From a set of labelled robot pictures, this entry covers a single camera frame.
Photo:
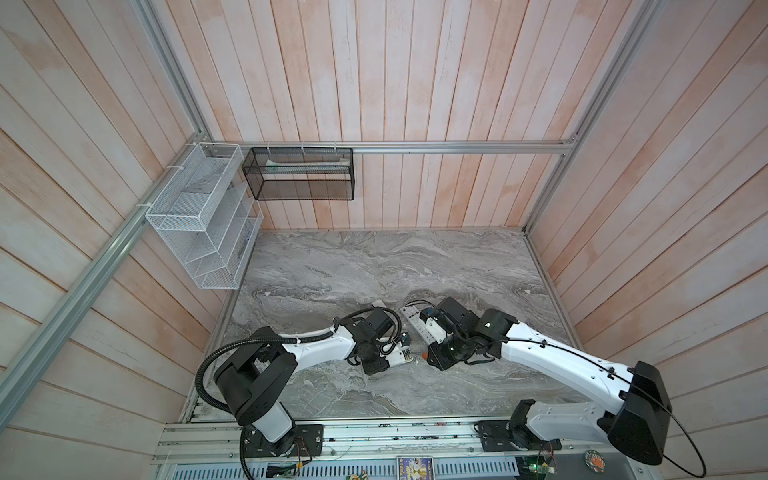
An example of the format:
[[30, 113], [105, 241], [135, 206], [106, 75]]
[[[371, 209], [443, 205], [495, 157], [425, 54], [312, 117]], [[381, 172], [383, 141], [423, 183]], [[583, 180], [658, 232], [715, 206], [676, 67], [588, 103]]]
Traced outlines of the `white air conditioner remote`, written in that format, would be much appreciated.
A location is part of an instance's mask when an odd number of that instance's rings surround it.
[[386, 360], [390, 367], [395, 367], [412, 362], [413, 356], [409, 346], [396, 345], [392, 352], [386, 356]]

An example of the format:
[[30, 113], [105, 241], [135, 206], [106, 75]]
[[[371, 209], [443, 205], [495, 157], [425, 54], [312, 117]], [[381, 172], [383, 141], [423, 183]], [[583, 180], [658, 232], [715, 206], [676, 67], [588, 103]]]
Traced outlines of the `long white TV remote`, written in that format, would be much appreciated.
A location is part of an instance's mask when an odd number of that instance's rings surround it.
[[405, 318], [407, 319], [411, 327], [419, 334], [419, 336], [426, 343], [425, 339], [421, 335], [423, 324], [419, 319], [420, 311], [421, 310], [417, 306], [404, 306], [400, 309], [400, 312], [405, 316]]

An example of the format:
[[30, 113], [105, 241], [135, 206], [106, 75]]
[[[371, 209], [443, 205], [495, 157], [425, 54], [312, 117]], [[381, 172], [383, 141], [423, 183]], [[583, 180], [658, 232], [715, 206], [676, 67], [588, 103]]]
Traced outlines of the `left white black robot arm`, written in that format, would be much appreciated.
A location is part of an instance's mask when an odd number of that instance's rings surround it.
[[399, 314], [365, 307], [335, 318], [327, 329], [293, 336], [263, 327], [206, 357], [196, 372], [195, 389], [205, 403], [232, 415], [247, 434], [257, 432], [275, 448], [290, 447], [296, 424], [279, 401], [283, 390], [295, 373], [342, 360], [369, 376], [410, 362], [410, 341]]

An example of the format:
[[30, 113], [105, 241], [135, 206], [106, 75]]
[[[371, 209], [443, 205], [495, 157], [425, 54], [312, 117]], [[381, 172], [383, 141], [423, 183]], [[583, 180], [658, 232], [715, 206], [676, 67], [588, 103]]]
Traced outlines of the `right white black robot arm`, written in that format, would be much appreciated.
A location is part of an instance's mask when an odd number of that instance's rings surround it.
[[407, 318], [427, 344], [426, 361], [441, 371], [479, 355], [534, 369], [585, 396], [573, 404], [523, 399], [508, 420], [478, 422], [484, 450], [535, 450], [581, 440], [608, 444], [642, 464], [663, 462], [672, 408], [656, 367], [594, 357], [497, 309], [476, 315], [452, 297]]

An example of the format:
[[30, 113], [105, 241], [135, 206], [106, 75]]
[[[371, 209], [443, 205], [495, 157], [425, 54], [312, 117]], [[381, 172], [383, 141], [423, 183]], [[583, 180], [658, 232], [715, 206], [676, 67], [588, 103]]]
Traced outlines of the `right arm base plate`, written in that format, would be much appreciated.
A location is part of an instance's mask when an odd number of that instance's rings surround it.
[[525, 425], [513, 426], [511, 420], [483, 420], [474, 424], [474, 431], [480, 438], [484, 452], [510, 451], [559, 451], [559, 439], [541, 440]]

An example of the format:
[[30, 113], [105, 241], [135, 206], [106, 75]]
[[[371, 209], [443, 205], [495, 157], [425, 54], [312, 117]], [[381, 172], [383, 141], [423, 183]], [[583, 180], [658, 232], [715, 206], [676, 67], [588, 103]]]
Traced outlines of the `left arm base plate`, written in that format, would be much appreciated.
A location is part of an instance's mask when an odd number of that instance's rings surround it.
[[253, 426], [245, 426], [239, 442], [240, 456], [250, 458], [320, 456], [323, 446], [324, 426], [322, 424], [300, 424], [292, 428], [281, 439], [270, 442]]

